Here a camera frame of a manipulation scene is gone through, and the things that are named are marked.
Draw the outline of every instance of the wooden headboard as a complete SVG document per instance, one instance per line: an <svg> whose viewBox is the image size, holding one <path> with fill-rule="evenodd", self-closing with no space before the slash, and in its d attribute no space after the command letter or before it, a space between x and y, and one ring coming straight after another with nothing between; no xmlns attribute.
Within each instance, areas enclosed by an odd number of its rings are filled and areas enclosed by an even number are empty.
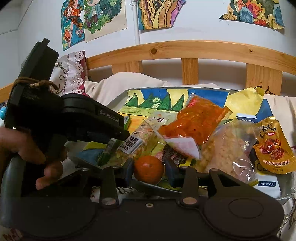
<svg viewBox="0 0 296 241"><path fill-rule="evenodd" d="M142 73L142 60L181 58L183 84L198 84L198 59L246 63L245 87L262 86L280 95L283 72L296 75L296 57L264 47L208 40L150 43L99 54L86 59L88 69L112 66L118 72ZM12 84L0 89L0 102L9 97Z"/></svg>

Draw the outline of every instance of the pillow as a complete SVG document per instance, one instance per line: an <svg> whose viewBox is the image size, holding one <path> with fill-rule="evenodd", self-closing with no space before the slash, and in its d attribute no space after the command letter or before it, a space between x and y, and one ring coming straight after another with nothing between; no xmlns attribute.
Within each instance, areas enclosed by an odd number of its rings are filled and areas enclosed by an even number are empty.
<svg viewBox="0 0 296 241"><path fill-rule="evenodd" d="M55 64L50 81L55 83L59 89L52 86L50 91L59 96L77 93L88 96L84 91L84 81L87 78L85 52L73 52L59 58Z"/></svg>

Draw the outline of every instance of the torn paper drawing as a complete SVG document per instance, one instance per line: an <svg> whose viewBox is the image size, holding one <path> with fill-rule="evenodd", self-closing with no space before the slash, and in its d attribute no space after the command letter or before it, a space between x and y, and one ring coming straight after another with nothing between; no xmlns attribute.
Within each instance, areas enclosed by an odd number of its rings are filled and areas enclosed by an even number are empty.
<svg viewBox="0 0 296 241"><path fill-rule="evenodd" d="M139 30L172 27L185 0L138 0Z"/></svg>
<svg viewBox="0 0 296 241"><path fill-rule="evenodd" d="M66 0L62 7L63 50L84 40L83 23L80 13L84 9L83 0Z"/></svg>
<svg viewBox="0 0 296 241"><path fill-rule="evenodd" d="M85 41L127 28L125 0L84 0Z"/></svg>
<svg viewBox="0 0 296 241"><path fill-rule="evenodd" d="M274 29L285 27L279 0L231 0L220 19L253 23Z"/></svg>

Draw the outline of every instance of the silver tray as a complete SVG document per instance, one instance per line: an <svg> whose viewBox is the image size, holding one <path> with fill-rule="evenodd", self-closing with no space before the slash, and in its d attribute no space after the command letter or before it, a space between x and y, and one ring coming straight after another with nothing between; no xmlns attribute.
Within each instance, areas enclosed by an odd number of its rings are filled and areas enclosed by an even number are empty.
<svg viewBox="0 0 296 241"><path fill-rule="evenodd" d="M117 96L113 101L111 101L107 107L118 112L126 103L128 99L128 91L129 90L138 90L138 89L152 89L149 88L135 88L135 89L128 89ZM187 87L155 87L160 89L188 89ZM233 94L238 92L238 90L231 90L231 89L217 89L217 88L200 88L200 87L190 87L190 89L201 89L201 90L212 90L212 91L226 91L229 94ZM294 176L292 173L288 173L285 175L277 175L279 186L281 189L281 197L276 198L282 205L284 205L290 198L293 197L294 193ZM151 196L179 196L181 193L178 191L169 190L166 188L162 188L159 186L147 184L144 182L140 182L138 180L133 179L131 183L132 187L135 187L139 191L144 191ZM203 188L199 190L200 194L203 196L207 195L207 191Z"/></svg>

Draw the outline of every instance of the yellow snack pouch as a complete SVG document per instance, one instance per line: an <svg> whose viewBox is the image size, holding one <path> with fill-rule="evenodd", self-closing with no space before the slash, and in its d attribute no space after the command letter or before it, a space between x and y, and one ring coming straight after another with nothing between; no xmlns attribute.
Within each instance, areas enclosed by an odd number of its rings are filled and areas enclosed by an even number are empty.
<svg viewBox="0 0 296 241"><path fill-rule="evenodd" d="M256 124L260 127L258 144L254 145L257 157L263 168L276 174L286 174L296 170L296 157L291 150L274 116Z"/></svg>

